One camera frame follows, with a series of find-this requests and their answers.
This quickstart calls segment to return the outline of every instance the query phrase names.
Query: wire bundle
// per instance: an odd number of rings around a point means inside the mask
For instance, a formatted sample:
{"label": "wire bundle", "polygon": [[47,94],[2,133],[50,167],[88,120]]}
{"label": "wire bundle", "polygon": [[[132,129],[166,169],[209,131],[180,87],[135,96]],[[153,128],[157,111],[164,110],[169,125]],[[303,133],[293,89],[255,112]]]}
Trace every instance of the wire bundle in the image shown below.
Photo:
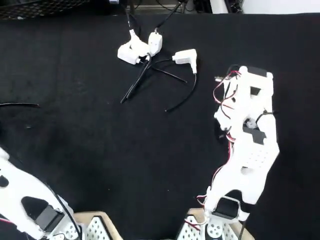
{"label": "wire bundle", "polygon": [[[163,26],[165,24],[165,22],[178,10],[178,8],[183,4],[183,2],[178,2],[176,4],[176,6],[174,7],[174,9],[170,10],[170,13],[165,17],[164,20],[162,20],[159,24],[156,25],[156,27],[154,28],[154,32],[157,33],[158,29]],[[133,14],[131,14],[130,12],[127,11],[127,9],[123,6],[123,9],[125,11],[126,17],[127,17],[127,22],[128,22],[128,26],[130,30],[134,29],[134,26],[131,22],[131,18],[133,18],[133,20],[135,21],[135,23],[138,25],[138,37],[140,36],[141,33],[141,26],[139,25],[137,19],[135,18],[135,16]],[[158,67],[155,67],[156,64],[162,63],[162,62],[169,62],[169,61],[173,61],[172,58],[169,59],[163,59],[163,60],[159,60],[156,61],[154,63],[152,63],[152,56],[150,54],[148,54],[148,56],[145,58],[144,61],[141,61],[143,63],[142,69],[140,74],[138,75],[136,81],[130,86],[129,90],[125,93],[125,95],[123,96],[123,98],[121,99],[120,103],[123,104],[126,100],[128,100],[129,98],[131,98],[135,92],[135,90],[139,87],[139,85],[141,85],[144,77],[146,76],[146,73],[149,69],[152,69],[154,71],[166,74],[170,77],[175,78],[176,80],[182,82],[182,83],[187,83],[186,80],[170,73],[167,71],[164,71],[163,69],[160,69]],[[197,75],[194,74],[194,84],[193,87],[190,91],[190,93],[178,104],[174,105],[173,107],[170,107],[168,109],[166,109],[165,111],[167,113],[172,112],[173,110],[179,108],[181,105],[183,105],[194,93],[195,89],[196,89],[196,85],[197,85]]]}

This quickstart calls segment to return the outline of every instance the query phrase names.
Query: perforated metal plate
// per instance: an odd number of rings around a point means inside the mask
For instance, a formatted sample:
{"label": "perforated metal plate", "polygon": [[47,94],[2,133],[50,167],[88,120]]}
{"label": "perforated metal plate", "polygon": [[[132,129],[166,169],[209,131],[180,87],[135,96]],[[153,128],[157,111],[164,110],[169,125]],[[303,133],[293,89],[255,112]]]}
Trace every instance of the perforated metal plate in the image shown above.
{"label": "perforated metal plate", "polygon": [[[194,216],[188,216],[186,220],[191,224],[197,224]],[[215,218],[212,218],[207,225],[197,228],[206,232],[200,232],[188,223],[184,223],[176,240],[238,240],[229,224]]]}
{"label": "perforated metal plate", "polygon": [[[186,220],[192,224],[196,224],[197,220],[194,216],[188,216]],[[200,231],[193,226],[184,223],[176,240],[201,240]]]}
{"label": "perforated metal plate", "polygon": [[86,229],[86,240],[111,240],[100,217],[95,216],[92,218]]}

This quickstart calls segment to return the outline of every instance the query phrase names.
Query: white robotic arm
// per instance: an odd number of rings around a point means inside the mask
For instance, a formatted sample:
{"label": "white robotic arm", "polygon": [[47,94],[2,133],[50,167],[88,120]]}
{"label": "white robotic arm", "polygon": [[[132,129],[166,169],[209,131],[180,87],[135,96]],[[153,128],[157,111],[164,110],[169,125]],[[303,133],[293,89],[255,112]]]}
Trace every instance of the white robotic arm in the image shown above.
{"label": "white robotic arm", "polygon": [[[204,201],[207,219],[227,223],[245,221],[262,194],[267,174],[279,154],[273,116],[273,75],[254,67],[240,67],[227,76],[227,92],[214,117],[229,140],[229,159],[213,176]],[[240,191],[241,199],[228,197]]]}
{"label": "white robotic arm", "polygon": [[[67,202],[54,193],[39,179],[26,173],[9,162],[10,156],[0,148],[0,214],[16,225],[20,232],[29,234],[40,240],[43,237],[55,239],[55,236],[64,234],[70,240],[78,238],[77,230],[68,216],[73,210]],[[30,197],[47,202],[47,207],[32,219],[26,212],[23,199]],[[76,224],[79,232],[83,226]],[[82,240],[86,235],[82,231]]]}

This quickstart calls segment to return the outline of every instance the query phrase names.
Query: black surface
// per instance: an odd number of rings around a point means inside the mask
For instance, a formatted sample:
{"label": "black surface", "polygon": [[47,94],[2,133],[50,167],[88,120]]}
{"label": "black surface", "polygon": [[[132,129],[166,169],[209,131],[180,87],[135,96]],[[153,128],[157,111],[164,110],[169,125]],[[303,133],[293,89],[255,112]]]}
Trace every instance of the black surface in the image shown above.
{"label": "black surface", "polygon": [[[162,17],[138,16],[145,35]],[[231,64],[263,68],[274,75],[281,153],[247,228],[258,240],[316,239],[319,25],[316,14],[172,16],[161,29],[163,47],[195,48],[199,82],[166,114],[190,90],[191,69],[171,69],[188,87],[153,73],[121,105],[139,74],[117,59],[129,39],[125,16],[3,22],[1,101],[42,108],[1,109],[1,143],[76,212],[105,211],[124,239],[173,238],[227,158],[214,137],[214,76]],[[0,239],[25,238],[13,230],[0,223]]]}

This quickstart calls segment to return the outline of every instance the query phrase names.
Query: metal base plate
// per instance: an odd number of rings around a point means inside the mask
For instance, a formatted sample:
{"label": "metal base plate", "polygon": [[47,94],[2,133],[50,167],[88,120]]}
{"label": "metal base plate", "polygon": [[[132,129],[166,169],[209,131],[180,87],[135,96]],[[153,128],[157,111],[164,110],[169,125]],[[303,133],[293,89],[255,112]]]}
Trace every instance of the metal base plate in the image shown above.
{"label": "metal base plate", "polygon": [[[191,224],[197,224],[196,218],[192,215],[187,216],[186,220]],[[206,225],[196,227],[198,229],[184,223],[176,240],[238,240],[229,224],[214,217]]]}

